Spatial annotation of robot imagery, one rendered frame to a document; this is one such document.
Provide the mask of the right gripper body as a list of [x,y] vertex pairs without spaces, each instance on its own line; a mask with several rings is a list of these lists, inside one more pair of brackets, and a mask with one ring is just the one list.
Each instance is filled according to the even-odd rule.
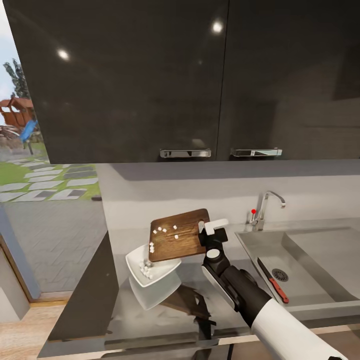
[[218,241],[221,244],[228,241],[225,228],[215,229],[214,234],[211,235],[208,235],[206,231],[199,233],[198,238],[202,247],[206,247],[210,241]]

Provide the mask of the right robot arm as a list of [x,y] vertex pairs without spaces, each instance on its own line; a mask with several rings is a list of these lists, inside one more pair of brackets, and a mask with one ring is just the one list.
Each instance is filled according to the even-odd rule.
[[206,255],[204,275],[227,303],[240,312],[274,360],[348,360],[289,313],[258,286],[244,269],[230,264],[222,243],[227,242],[227,218],[206,222],[198,234]]

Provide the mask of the parer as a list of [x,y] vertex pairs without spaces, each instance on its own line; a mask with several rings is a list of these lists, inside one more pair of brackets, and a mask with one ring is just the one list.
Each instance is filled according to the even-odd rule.
[[284,293],[282,288],[279,286],[279,284],[276,282],[276,280],[272,277],[272,275],[270,274],[268,269],[265,267],[265,265],[262,263],[260,258],[258,257],[257,259],[258,259],[258,262],[261,265],[262,269],[264,270],[265,274],[267,275],[268,280],[272,283],[273,287],[278,292],[278,294],[283,298],[283,302],[285,304],[288,304],[290,302],[289,298],[286,296],[286,294]]

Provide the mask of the cutting board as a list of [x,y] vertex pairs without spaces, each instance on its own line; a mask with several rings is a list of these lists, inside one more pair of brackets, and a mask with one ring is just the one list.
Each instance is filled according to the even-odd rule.
[[206,247],[201,246],[198,237],[201,221],[210,221],[207,209],[152,220],[148,260],[156,263],[205,254]]

